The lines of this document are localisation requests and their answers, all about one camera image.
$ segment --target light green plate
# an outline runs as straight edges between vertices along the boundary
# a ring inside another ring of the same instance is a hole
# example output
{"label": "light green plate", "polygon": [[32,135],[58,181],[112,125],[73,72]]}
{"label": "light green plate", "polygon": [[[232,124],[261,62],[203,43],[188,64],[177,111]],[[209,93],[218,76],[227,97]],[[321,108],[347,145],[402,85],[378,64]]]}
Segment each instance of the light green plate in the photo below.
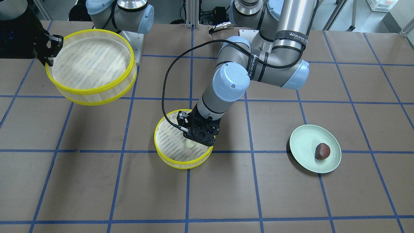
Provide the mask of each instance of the light green plate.
{"label": "light green plate", "polygon": [[[312,172],[327,173],[333,171],[341,162],[341,147],[336,138],[326,129],[316,125],[302,125],[290,136],[290,149],[296,161]],[[327,144],[331,154],[324,160],[315,159],[316,147]]]}

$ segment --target white basket on floor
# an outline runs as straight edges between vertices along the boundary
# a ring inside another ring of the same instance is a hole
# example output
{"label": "white basket on floor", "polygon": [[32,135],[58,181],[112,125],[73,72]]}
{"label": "white basket on floor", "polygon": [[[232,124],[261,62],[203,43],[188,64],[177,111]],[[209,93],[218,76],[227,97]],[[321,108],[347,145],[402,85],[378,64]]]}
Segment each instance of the white basket on floor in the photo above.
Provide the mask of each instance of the white basket on floor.
{"label": "white basket on floor", "polygon": [[372,11],[389,12],[398,0],[366,0]]}

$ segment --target basket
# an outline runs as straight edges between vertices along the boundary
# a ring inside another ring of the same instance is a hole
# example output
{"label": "basket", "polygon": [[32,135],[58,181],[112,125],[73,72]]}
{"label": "basket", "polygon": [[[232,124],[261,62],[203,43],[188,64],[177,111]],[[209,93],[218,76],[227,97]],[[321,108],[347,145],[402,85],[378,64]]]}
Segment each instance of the basket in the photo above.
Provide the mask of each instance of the basket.
{"label": "basket", "polygon": [[[179,111],[190,112],[190,109],[180,109],[167,114],[167,117],[177,123],[176,116]],[[154,132],[154,144],[160,158],[170,167],[177,169],[191,169],[201,165],[210,156],[213,147],[208,147],[196,143],[192,148],[185,146],[186,138],[183,137],[182,131],[170,125],[163,117],[157,124]],[[174,151],[180,150],[176,154],[167,148],[169,145],[174,147]]]}
{"label": "basket", "polygon": [[366,0],[372,11],[389,12],[398,0]]}
{"label": "basket", "polygon": [[88,29],[64,38],[63,48],[46,73],[59,92],[81,105],[101,105],[125,95],[137,67],[130,44],[120,35]]}

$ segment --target gray floor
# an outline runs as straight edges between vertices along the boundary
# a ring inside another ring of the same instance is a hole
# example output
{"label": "gray floor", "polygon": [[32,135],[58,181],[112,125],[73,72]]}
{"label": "gray floor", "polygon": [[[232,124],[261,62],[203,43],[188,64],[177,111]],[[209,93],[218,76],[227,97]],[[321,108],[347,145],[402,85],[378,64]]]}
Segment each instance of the gray floor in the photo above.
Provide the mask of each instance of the gray floor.
{"label": "gray floor", "polygon": [[[67,20],[69,10],[76,0],[45,0],[44,4],[53,20]],[[180,19],[181,0],[174,1],[149,1],[155,8],[156,24],[169,24],[173,20]],[[352,4],[349,0],[339,17],[333,24],[331,31],[346,31],[352,23]],[[335,0],[325,0],[319,7],[312,26],[313,30],[322,30],[327,20],[335,9]],[[381,22],[386,13],[373,12],[366,0],[358,0],[356,14],[356,28],[354,32],[388,33],[389,31]]]}
{"label": "gray floor", "polygon": [[[92,27],[43,25],[63,36]],[[184,50],[238,34],[208,29],[155,24],[135,86],[96,107],[65,99],[39,61],[1,59],[0,232],[414,231],[414,51],[405,39],[311,31],[306,85],[295,92],[252,82],[223,117],[211,156],[178,170],[153,141],[162,83]],[[171,70],[167,112],[198,101],[220,46]],[[318,174],[296,162],[286,143],[303,124],[337,138],[336,170]]]}

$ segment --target blue joint cap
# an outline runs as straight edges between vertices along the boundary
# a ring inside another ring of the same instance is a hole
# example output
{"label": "blue joint cap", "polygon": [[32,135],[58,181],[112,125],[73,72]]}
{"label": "blue joint cap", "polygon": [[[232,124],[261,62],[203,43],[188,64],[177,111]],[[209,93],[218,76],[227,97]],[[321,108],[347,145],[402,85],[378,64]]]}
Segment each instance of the blue joint cap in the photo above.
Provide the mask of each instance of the blue joint cap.
{"label": "blue joint cap", "polygon": [[299,90],[305,85],[309,75],[309,63],[302,60],[299,67],[293,73],[293,75],[287,80],[282,88],[288,88],[293,90]]}
{"label": "blue joint cap", "polygon": [[[243,43],[245,45],[247,45],[250,48],[250,43],[243,37],[241,36],[231,36],[229,38],[227,38],[228,41],[234,42],[234,43]],[[223,43],[223,46],[221,46],[221,49],[219,51],[219,54],[221,52],[221,50],[226,47],[226,45],[228,45],[229,43]]]}
{"label": "blue joint cap", "polygon": [[249,85],[247,70],[235,62],[223,64],[213,77],[214,92],[218,98],[226,102],[240,99]]}
{"label": "blue joint cap", "polygon": [[141,18],[140,25],[138,26],[138,33],[147,34],[154,23],[154,7],[150,4],[147,5],[147,8],[144,11],[144,15]]}
{"label": "blue joint cap", "polygon": [[236,26],[238,26],[236,21],[234,20],[233,6],[234,6],[234,0],[231,0],[230,8],[229,8],[229,10],[230,10],[229,11],[229,20],[232,24],[235,24]]}
{"label": "blue joint cap", "polygon": [[280,20],[280,14],[282,13],[283,0],[269,0],[267,2],[267,8],[270,14],[277,21]]}
{"label": "blue joint cap", "polygon": [[106,10],[115,0],[86,0],[88,14],[96,15]]}

